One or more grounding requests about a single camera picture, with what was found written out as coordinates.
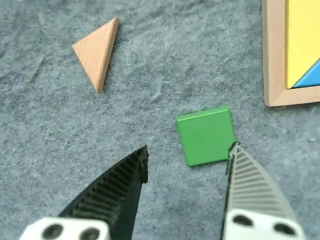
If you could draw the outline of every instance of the gray felt surface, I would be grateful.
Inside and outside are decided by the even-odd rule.
[[[120,20],[104,93],[71,45]],[[0,235],[58,214],[148,145],[134,240],[218,240],[226,163],[188,168],[175,116],[228,104],[245,149],[320,239],[320,105],[263,102],[260,0],[0,0]]]

